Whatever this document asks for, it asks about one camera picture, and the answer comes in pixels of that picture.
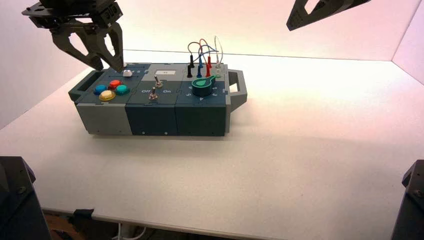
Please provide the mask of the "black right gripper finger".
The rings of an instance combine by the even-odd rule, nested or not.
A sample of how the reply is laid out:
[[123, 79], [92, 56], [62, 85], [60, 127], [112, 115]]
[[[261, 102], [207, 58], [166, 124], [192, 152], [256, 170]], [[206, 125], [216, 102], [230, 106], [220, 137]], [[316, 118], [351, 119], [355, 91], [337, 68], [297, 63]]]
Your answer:
[[319, 0], [308, 13], [305, 9], [307, 0], [296, 0], [286, 26], [293, 31], [368, 2], [370, 0]]

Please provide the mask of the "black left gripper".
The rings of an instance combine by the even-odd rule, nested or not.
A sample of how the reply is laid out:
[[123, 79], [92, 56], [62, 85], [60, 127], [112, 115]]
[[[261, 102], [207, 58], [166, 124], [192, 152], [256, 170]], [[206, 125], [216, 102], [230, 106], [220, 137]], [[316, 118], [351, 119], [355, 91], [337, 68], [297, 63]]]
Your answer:
[[[101, 71], [101, 58], [117, 72], [124, 70], [123, 32], [116, 22], [123, 12], [115, 0], [40, 0], [21, 12], [38, 28], [51, 30], [53, 43], [63, 52], [89, 67]], [[84, 27], [69, 26], [77, 19], [90, 19], [89, 25], [98, 27], [97, 35]], [[87, 54], [76, 49], [70, 41], [76, 34]], [[114, 54], [108, 50], [105, 37], [109, 35]]]

